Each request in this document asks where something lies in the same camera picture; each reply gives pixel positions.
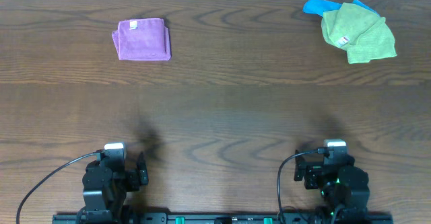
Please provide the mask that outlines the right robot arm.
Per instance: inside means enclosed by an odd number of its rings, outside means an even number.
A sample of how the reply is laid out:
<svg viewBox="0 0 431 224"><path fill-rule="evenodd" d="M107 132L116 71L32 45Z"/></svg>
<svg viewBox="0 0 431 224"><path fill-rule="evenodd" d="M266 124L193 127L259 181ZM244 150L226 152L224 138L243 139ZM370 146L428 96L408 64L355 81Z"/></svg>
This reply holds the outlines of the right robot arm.
<svg viewBox="0 0 431 224"><path fill-rule="evenodd" d="M322 161L307 161L305 152L296 152L295 181L307 190L318 189L326 205L316 209L313 223L360 223L365 220L370 196L368 174L354 165L346 147L321 147L310 154Z"/></svg>

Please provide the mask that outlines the green microfiber cloth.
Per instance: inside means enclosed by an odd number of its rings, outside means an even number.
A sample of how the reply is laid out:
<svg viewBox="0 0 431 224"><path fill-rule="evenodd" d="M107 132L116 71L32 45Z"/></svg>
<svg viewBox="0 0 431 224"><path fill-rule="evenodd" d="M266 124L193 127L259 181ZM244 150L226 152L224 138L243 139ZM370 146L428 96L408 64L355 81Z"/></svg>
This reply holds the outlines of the green microfiber cloth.
<svg viewBox="0 0 431 224"><path fill-rule="evenodd" d="M346 51L349 64L397 56L386 18L359 5L343 3L324 12L321 28L326 43Z"/></svg>

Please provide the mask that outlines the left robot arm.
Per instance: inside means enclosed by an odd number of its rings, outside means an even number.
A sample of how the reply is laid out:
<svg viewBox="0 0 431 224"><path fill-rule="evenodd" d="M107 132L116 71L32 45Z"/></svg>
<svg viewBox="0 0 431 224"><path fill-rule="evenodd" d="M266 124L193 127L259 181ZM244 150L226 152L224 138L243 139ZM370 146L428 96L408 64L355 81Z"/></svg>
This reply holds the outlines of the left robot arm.
<svg viewBox="0 0 431 224"><path fill-rule="evenodd" d="M96 156L82 178L85 206L77 212L75 223L137 223L139 218L124 202L127 193L149 182L144 154L129 170L122 149L98 151Z"/></svg>

